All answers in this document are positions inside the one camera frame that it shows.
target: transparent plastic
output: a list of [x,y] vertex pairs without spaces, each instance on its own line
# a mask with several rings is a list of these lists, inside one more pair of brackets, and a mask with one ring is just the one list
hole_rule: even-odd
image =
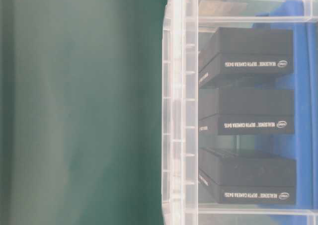
[[[251,28],[256,23],[318,21],[317,0],[299,0],[304,8],[301,15],[262,15],[272,12],[285,1],[167,1],[162,39],[161,186],[166,225],[317,224],[318,212],[314,209],[217,204],[210,201],[208,195],[202,195],[198,181],[199,53],[219,27]],[[234,136],[229,140],[234,140],[235,147],[239,148],[244,140],[254,139]]]

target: teal surface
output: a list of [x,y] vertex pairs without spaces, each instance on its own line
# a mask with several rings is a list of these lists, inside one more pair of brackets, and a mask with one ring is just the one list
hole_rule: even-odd
[[1,0],[1,219],[161,225],[166,0]]

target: blue foam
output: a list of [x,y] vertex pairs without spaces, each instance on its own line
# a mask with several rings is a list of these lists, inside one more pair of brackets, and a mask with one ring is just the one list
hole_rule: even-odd
[[[301,16],[304,14],[302,1],[288,0],[278,9],[268,14],[269,16]],[[313,146],[312,146],[312,115],[311,97],[312,88],[317,88],[317,82],[310,80],[313,71],[310,67],[306,23],[271,23],[255,24],[255,28],[292,29],[294,32],[294,73],[278,78],[275,81],[277,89],[293,89],[295,92],[295,134],[260,136],[257,139],[257,147],[262,150],[278,154],[297,161],[297,194],[296,205],[288,206],[290,209],[312,209],[313,208]],[[282,224],[301,225],[306,224],[305,217],[274,217]]]

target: realsense depth camera box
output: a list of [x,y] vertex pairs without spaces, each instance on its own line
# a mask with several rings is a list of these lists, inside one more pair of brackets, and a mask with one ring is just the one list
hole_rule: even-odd
[[296,161],[257,150],[199,149],[199,181],[218,203],[294,204]]
[[220,27],[199,54],[199,86],[273,78],[294,69],[293,31]]
[[232,87],[202,89],[199,92],[199,132],[293,134],[294,92]]

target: black box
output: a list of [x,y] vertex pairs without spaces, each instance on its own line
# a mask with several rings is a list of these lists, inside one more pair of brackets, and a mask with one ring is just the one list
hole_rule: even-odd
[[199,119],[215,114],[290,116],[294,111],[293,90],[233,87],[199,90]]
[[296,161],[257,150],[199,149],[199,180],[218,203],[294,204]]
[[292,134],[294,92],[231,87],[202,89],[199,91],[199,132]]
[[295,187],[222,186],[199,170],[199,182],[219,204],[277,204],[293,205]]
[[264,81],[293,69],[292,30],[220,27],[199,54],[199,86],[242,77]]

